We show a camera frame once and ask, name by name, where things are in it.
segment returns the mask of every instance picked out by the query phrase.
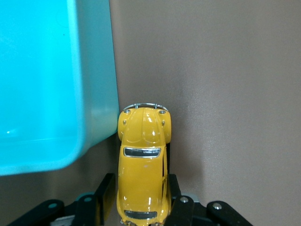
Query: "car windshield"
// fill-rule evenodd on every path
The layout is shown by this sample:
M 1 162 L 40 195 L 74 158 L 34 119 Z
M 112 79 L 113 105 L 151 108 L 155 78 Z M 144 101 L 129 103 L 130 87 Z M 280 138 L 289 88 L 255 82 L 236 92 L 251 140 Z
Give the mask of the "car windshield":
M 124 148 L 124 155 L 136 158 L 156 158 L 160 155 L 161 148 Z

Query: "toy car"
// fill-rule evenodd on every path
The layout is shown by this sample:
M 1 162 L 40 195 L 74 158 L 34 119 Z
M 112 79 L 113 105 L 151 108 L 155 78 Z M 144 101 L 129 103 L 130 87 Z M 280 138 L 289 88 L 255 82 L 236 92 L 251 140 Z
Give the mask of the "toy car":
M 124 225 L 162 225 L 170 213 L 166 144 L 169 111 L 157 104 L 134 104 L 119 116 L 121 140 L 117 210 Z

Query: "screw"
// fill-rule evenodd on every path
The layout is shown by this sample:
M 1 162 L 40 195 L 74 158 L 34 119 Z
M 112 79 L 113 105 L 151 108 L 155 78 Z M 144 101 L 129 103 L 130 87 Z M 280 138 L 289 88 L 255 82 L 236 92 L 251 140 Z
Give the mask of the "screw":
M 183 196 L 183 197 L 180 198 L 180 201 L 183 202 L 183 203 L 187 203 L 188 202 L 188 198 L 186 198 L 186 197 Z
M 219 203 L 217 203 L 217 202 L 215 202 L 215 203 L 213 203 L 213 208 L 215 208 L 216 210 L 221 210 L 222 209 L 222 206 L 219 204 Z

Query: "plastic container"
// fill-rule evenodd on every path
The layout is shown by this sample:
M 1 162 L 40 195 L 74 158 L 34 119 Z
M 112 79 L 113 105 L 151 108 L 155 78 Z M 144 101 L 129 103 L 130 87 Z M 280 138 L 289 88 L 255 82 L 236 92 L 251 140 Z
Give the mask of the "plastic container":
M 0 175 L 71 164 L 118 115 L 108 0 L 0 2 Z

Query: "car hood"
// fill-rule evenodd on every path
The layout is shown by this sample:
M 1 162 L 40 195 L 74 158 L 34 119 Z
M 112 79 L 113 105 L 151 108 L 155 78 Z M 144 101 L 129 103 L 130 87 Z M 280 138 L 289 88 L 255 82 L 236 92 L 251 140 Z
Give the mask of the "car hood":
M 124 145 L 135 147 L 165 145 L 162 122 L 155 109 L 135 109 L 127 123 L 122 139 Z

